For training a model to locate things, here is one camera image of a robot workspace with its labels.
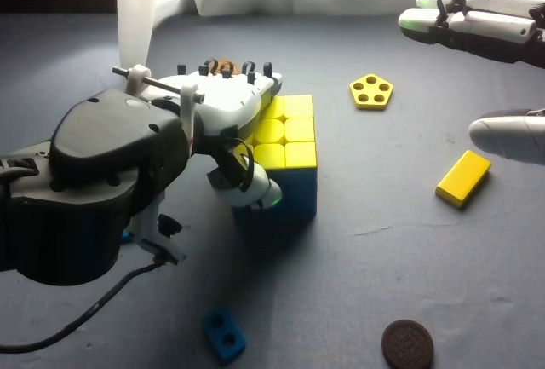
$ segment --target robotic arm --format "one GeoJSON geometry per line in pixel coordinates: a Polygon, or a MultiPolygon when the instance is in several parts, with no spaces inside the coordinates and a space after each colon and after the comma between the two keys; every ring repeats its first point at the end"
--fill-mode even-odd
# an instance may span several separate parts
{"type": "Polygon", "coordinates": [[[181,225],[158,207],[193,154],[215,159],[209,182],[229,205],[278,202],[278,185],[251,150],[240,161],[232,148],[245,144],[282,77],[271,64],[255,72],[253,62],[243,74],[227,66],[214,75],[214,62],[190,75],[179,66],[179,75],[160,81],[143,66],[114,68],[127,78],[125,92],[78,103],[51,141],[1,158],[0,269],[44,284],[82,284],[116,262],[125,228],[156,257],[182,261],[170,239],[181,225]]]}
{"type": "MultiPolygon", "coordinates": [[[[545,0],[416,0],[402,33],[496,61],[545,68],[545,0]]],[[[545,111],[491,112],[469,127],[473,143],[506,159],[545,164],[545,111]]]]}

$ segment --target table surface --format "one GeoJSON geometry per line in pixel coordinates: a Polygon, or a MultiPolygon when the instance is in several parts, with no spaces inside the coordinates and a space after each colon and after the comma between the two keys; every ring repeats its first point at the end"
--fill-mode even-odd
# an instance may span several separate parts
{"type": "MultiPolygon", "coordinates": [[[[0,153],[123,86],[111,74],[115,16],[0,16],[0,50],[0,153]]],[[[193,158],[162,208],[186,226],[175,237],[186,262],[135,279],[62,342],[0,367],[218,367],[199,327],[217,305],[248,339],[232,368],[386,368],[382,332],[398,319],[431,332],[436,369],[545,367],[543,168],[481,153],[490,179],[465,211],[434,195],[476,151],[473,120],[543,107],[543,71],[413,43],[395,17],[176,17],[154,32],[147,65],[161,78],[209,57],[271,61],[283,95],[314,95],[313,223],[241,234],[206,180],[213,160],[193,158]],[[359,111],[348,94],[371,72],[394,85],[384,112],[359,111]]],[[[58,331],[150,259],[126,245],[105,276],[67,288],[2,274],[0,343],[58,331]]]]}

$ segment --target rubik's cube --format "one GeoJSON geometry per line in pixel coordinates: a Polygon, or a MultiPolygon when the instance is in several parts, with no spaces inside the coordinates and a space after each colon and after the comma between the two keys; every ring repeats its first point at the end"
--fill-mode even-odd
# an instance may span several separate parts
{"type": "MultiPolygon", "coordinates": [[[[314,135],[313,97],[276,96],[261,112],[261,121],[246,141],[254,159],[282,189],[282,199],[260,215],[311,219],[316,215],[318,159],[314,135]]],[[[244,153],[238,146],[235,153],[244,153]]],[[[250,209],[233,209],[244,217],[250,209]]]]}

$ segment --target brown round object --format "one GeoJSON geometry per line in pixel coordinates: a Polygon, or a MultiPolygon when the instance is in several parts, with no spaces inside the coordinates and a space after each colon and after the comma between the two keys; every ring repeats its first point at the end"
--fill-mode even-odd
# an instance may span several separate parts
{"type": "Polygon", "coordinates": [[[230,61],[230,60],[218,60],[218,67],[217,67],[217,69],[215,70],[214,73],[221,73],[221,66],[223,64],[227,64],[228,62],[232,63],[232,74],[233,75],[238,75],[238,66],[237,66],[237,64],[235,64],[233,61],[230,61]]]}
{"type": "Polygon", "coordinates": [[[396,320],[382,334],[382,353],[392,369],[428,369],[433,360],[433,340],[418,322],[396,320]]]}

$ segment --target gray tablecloth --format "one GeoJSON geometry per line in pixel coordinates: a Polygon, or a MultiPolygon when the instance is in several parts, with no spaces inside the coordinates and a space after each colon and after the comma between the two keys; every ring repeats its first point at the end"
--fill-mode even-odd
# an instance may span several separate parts
{"type": "MultiPolygon", "coordinates": [[[[193,158],[162,208],[185,226],[175,240],[186,262],[139,277],[64,341],[0,356],[0,367],[217,367],[199,320],[220,304],[248,338],[233,368],[385,368],[382,331],[397,319],[431,332],[438,369],[545,367],[545,169],[483,154],[490,179],[465,211],[434,195],[476,150],[472,120],[543,107],[543,71],[413,43],[395,18],[179,17],[154,32],[147,65],[160,78],[212,56],[271,61],[284,95],[314,95],[316,219],[279,238],[241,234],[206,180],[213,160],[193,158]],[[370,72],[394,85],[384,112],[359,111],[348,94],[370,72]]],[[[116,64],[115,16],[0,16],[0,153],[121,88],[116,64]]],[[[150,260],[126,245],[108,274],[67,288],[1,274],[0,343],[58,331],[150,260]]]]}

